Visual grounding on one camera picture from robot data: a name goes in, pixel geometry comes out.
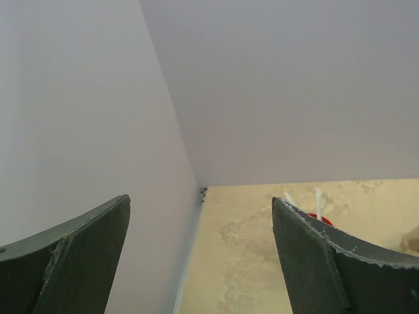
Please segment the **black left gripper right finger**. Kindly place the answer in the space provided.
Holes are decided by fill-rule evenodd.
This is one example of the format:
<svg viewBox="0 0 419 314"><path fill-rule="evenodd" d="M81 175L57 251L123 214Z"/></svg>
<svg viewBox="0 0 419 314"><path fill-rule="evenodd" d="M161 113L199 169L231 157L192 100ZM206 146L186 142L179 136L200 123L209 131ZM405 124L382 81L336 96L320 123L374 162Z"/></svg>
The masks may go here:
<svg viewBox="0 0 419 314"><path fill-rule="evenodd" d="M294 313L417 313L418 257L356 238L272 199L273 234Z"/></svg>

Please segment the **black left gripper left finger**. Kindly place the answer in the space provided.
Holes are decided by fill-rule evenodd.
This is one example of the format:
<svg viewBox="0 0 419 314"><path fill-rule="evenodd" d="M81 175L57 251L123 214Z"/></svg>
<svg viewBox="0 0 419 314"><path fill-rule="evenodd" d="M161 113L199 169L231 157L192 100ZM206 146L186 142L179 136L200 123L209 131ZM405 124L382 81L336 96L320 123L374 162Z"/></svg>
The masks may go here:
<svg viewBox="0 0 419 314"><path fill-rule="evenodd" d="M1 247L2 313L104 313L130 221L129 195Z"/></svg>

